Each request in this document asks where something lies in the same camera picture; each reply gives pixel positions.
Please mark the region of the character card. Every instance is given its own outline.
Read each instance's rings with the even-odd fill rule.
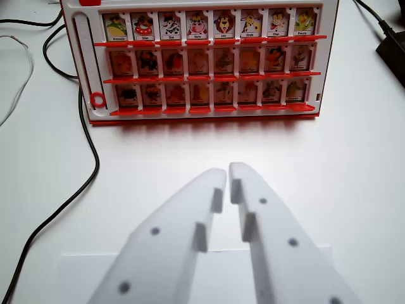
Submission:
[[[127,26],[118,13],[103,14],[107,41],[127,41]]]
[[[160,89],[156,84],[142,84],[142,104],[144,107],[160,106],[162,107],[162,99]]]
[[[294,24],[294,36],[313,35],[316,14],[313,8],[298,8]]]
[[[258,87],[253,81],[238,83],[238,105],[255,105],[257,103]]]
[[[280,72],[284,71],[285,51],[282,46],[266,47],[265,56],[265,72]]]
[[[269,9],[267,36],[287,36],[289,31],[289,14],[285,9]]]
[[[153,18],[147,13],[131,13],[135,40],[154,40]]]
[[[129,51],[110,51],[109,60],[111,62],[111,69],[114,77],[134,76]]]
[[[139,76],[158,76],[158,57],[150,50],[136,51]]]
[[[293,79],[287,82],[286,102],[304,101],[306,84],[303,79]]]
[[[281,85],[278,81],[263,82],[263,95],[261,98],[262,105],[280,103]]]
[[[309,46],[291,47],[290,71],[308,71],[310,60],[311,50]]]
[[[206,84],[190,84],[190,105],[209,106],[209,87]]]
[[[230,9],[214,11],[214,38],[229,39],[235,37],[235,16]]]
[[[255,47],[241,47],[239,54],[240,73],[258,73],[260,54]]]
[[[163,73],[166,76],[183,75],[183,55],[176,49],[162,50]]]
[[[234,54],[229,47],[214,48],[214,73],[228,74],[234,72]]]
[[[115,85],[116,97],[120,108],[137,108],[137,91],[133,84]]]
[[[205,49],[189,49],[189,74],[208,75],[208,54]]]
[[[208,38],[208,17],[203,11],[187,11],[187,39]]]
[[[261,36],[262,17],[257,9],[242,9],[240,12],[240,36],[242,38]]]
[[[180,17],[174,11],[159,12],[160,39],[180,40]]]

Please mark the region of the black cable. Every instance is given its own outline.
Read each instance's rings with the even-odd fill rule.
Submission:
[[[77,79],[77,76],[73,76],[73,75],[69,75],[67,73],[65,73],[64,71],[61,71],[59,68],[57,68],[56,66],[53,65],[53,63],[51,63],[51,61],[48,58],[48,55],[46,53],[47,49],[48,49],[48,44],[49,42],[53,39],[53,37],[56,36],[57,33],[59,33],[61,31],[61,29],[64,29],[66,27],[65,24],[61,25],[60,27],[58,27],[44,42],[44,45],[42,47],[42,54],[44,54],[45,60],[48,63],[48,65],[51,66],[51,68],[58,73],[59,75],[64,76],[65,78],[68,79]]]
[[[51,36],[54,37],[61,29],[62,29],[62,27],[58,28]],[[68,76],[68,78],[76,77],[76,76],[71,76],[71,75],[68,75],[68,74],[66,74],[66,75]],[[1,302],[2,304],[8,304],[9,301],[11,300],[11,297],[12,297],[12,295],[14,293],[14,290],[15,290],[17,282],[18,282],[18,278],[19,278],[21,270],[23,268],[24,261],[25,261],[27,255],[28,255],[29,250],[30,250],[30,246],[32,244],[32,241],[35,239],[35,237],[38,235],[38,233],[40,233],[40,231],[43,230],[43,228],[45,228],[45,226],[47,224],[52,222],[52,220],[54,220],[81,192],[83,192],[83,190],[94,180],[94,178],[96,177],[96,175],[97,175],[97,173],[98,173],[98,171],[100,169],[100,159],[99,159],[99,156],[97,154],[97,150],[94,147],[94,144],[93,144],[93,142],[91,140],[89,130],[87,130],[86,122],[84,120],[83,93],[82,93],[82,90],[81,90],[80,87],[78,89],[78,114],[79,114],[79,117],[80,117],[80,122],[82,124],[82,128],[83,128],[84,134],[86,136],[87,142],[89,143],[90,149],[93,152],[94,159],[96,161],[96,166],[94,167],[93,173],[91,173],[90,177],[84,182],[82,187],[80,187],[72,196],[70,196],[70,198],[68,198],[50,217],[48,217],[45,221],[43,221],[43,223],[41,223],[41,225],[38,226],[38,228],[36,228],[36,230],[33,233],[31,233],[30,237],[28,238],[27,242],[24,245],[23,251],[22,251],[21,256],[20,256],[20,259],[18,260],[16,269],[15,269],[14,274],[13,274],[13,278],[11,279],[11,282],[10,282],[10,285],[8,286],[6,295],[4,296],[3,301]]]
[[[26,21],[26,20],[19,20],[19,19],[0,19],[0,23],[20,23],[26,25],[33,25],[35,27],[53,27],[59,20],[62,18],[62,10],[59,12],[58,16],[55,20],[48,23],[42,22],[33,22],[33,21]]]

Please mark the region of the screw hole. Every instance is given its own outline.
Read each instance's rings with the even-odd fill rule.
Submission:
[[[131,285],[128,282],[122,282],[119,287],[118,287],[118,292],[122,295],[127,293],[129,289],[131,288]]]
[[[154,228],[151,229],[151,234],[153,236],[159,234],[159,232],[160,232],[160,229],[158,227],[154,227]]]

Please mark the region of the white surface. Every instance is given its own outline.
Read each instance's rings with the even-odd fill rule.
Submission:
[[[401,29],[393,23],[396,0],[368,3]],[[58,11],[47,0],[0,0],[0,18],[47,22]],[[0,295],[29,234],[94,168],[77,113],[77,85],[42,57],[51,32],[0,25],[0,34],[29,45],[35,61],[15,112],[0,128]],[[75,73],[67,39],[59,36],[50,59]],[[231,161],[261,172],[314,243],[331,244],[337,268],[364,303],[401,303],[405,90],[377,46],[354,3],[342,0],[321,115],[314,120],[90,127],[100,173],[33,244],[13,303],[54,304],[50,286],[61,255],[117,253],[128,234],[186,182]],[[28,58],[13,41],[1,42],[0,69],[1,100],[9,101],[28,72]],[[8,105],[1,102],[0,111]],[[228,196],[224,202],[209,248],[247,248],[237,207]]]
[[[332,248],[320,247],[333,263]],[[87,304],[116,255],[61,256],[54,304]],[[190,304],[255,303],[249,250],[209,251],[198,256]]]

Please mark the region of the red ledge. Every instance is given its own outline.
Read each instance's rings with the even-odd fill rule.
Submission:
[[[210,76],[188,76],[188,80],[210,80]]]
[[[258,106],[256,104],[240,104],[238,105],[238,108],[244,111],[256,111],[256,110],[261,110],[261,106]]]
[[[186,45],[188,46],[207,46],[211,43],[209,40],[186,40]]]
[[[303,36],[293,36],[293,41],[315,41],[318,39],[326,39],[325,35],[303,35]]]
[[[286,109],[292,110],[295,112],[307,112],[315,110],[314,106],[310,106],[309,104],[298,102],[298,103],[287,103],[285,106]]]
[[[155,41],[156,44],[160,45],[160,46],[181,46],[182,42],[181,41]]]
[[[111,116],[129,116],[140,114],[141,111],[138,108],[119,108],[117,111],[111,112]]]
[[[229,106],[214,106],[215,112],[233,112],[236,108],[233,105]]]
[[[176,114],[176,113],[185,113],[185,106],[168,106],[164,114]]]
[[[126,48],[128,47],[128,41],[116,41],[116,42],[97,42],[94,46],[105,46],[107,48]]]
[[[215,39],[214,44],[234,44],[239,42],[239,39]]]
[[[281,103],[263,104],[261,107],[265,110],[270,110],[270,111],[285,110],[285,106]]]
[[[209,113],[211,108],[209,106],[192,106],[189,110],[190,114]]]
[[[246,37],[240,40],[240,43],[262,43],[267,41],[266,37]]]

